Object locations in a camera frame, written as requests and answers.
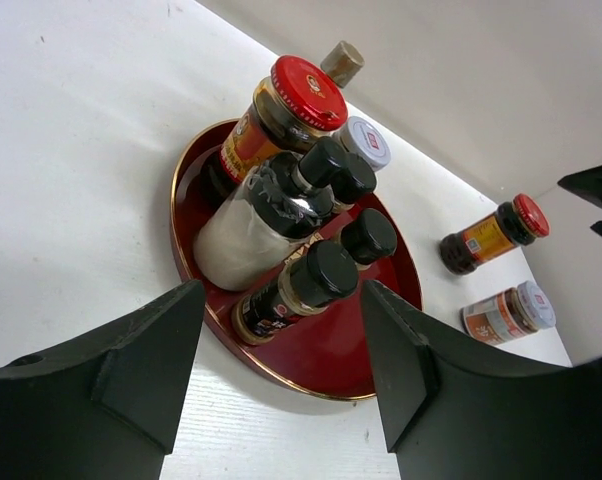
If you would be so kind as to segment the red-lid dark sauce jar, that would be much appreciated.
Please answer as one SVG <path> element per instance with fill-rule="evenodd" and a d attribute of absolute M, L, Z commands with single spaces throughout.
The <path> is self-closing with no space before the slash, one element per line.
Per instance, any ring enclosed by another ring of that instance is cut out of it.
<path fill-rule="evenodd" d="M 550 224 L 539 205 L 528 195 L 511 201 L 439 242 L 439 255 L 453 274 L 468 275 L 478 267 L 550 234 Z"/>

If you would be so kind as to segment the white-lid chili paste jar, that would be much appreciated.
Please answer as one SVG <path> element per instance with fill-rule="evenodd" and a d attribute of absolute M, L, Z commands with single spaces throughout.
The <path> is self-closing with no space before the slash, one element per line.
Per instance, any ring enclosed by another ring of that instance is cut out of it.
<path fill-rule="evenodd" d="M 460 317 L 471 338 L 494 346 L 556 325 L 555 311 L 548 297 L 532 281 L 463 307 Z"/>

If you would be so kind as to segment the black-cap spice bottle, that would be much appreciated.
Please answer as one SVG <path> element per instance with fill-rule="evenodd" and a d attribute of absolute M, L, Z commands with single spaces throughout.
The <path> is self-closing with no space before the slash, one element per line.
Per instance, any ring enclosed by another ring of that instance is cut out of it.
<path fill-rule="evenodd" d="M 232 326 L 244 343 L 263 345 L 352 296 L 358 283 L 359 271 L 346 249 L 330 240 L 318 241 L 278 276 L 240 299 L 232 309 Z"/>
<path fill-rule="evenodd" d="M 345 160 L 344 169 L 335 174 L 330 181 L 334 216 L 351 209 L 359 199 L 372 193 L 377 186 L 375 172 L 361 155 L 348 152 Z"/>
<path fill-rule="evenodd" d="M 363 209 L 356 219 L 340 228 L 331 240 L 352 257 L 359 271 L 367 270 L 382 258 L 391 257 L 398 236 L 390 220 L 374 208 Z"/>

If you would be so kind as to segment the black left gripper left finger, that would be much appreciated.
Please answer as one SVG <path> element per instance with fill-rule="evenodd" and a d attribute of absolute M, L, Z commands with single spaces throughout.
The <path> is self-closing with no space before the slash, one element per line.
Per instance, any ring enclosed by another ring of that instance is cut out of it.
<path fill-rule="evenodd" d="M 204 287 L 190 280 L 0 367 L 0 479 L 159 478 L 204 310 Z"/>

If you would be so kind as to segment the small yellow-label brown bottle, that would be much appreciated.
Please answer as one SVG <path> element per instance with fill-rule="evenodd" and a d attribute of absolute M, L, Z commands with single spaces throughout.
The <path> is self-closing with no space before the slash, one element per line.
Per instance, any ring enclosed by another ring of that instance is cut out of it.
<path fill-rule="evenodd" d="M 341 40 L 320 62 L 320 69 L 340 89 L 344 89 L 364 65 L 364 57 L 358 49 L 351 43 Z"/>

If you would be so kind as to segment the black-cap white salt bottle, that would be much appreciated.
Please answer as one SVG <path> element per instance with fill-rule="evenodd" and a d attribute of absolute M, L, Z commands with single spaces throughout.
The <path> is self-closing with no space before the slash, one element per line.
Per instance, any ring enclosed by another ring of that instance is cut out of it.
<path fill-rule="evenodd" d="M 328 186 L 345 167 L 346 151 L 330 137 L 304 155 L 282 151 L 253 167 L 196 235 L 201 274 L 221 289 L 246 290 L 327 222 Z"/>

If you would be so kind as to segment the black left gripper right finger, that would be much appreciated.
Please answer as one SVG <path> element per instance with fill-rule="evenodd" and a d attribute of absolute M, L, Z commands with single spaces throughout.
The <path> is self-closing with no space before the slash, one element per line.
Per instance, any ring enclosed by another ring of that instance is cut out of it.
<path fill-rule="evenodd" d="M 602 357 L 574 367 L 476 341 L 366 281 L 387 449 L 404 479 L 602 479 Z"/>

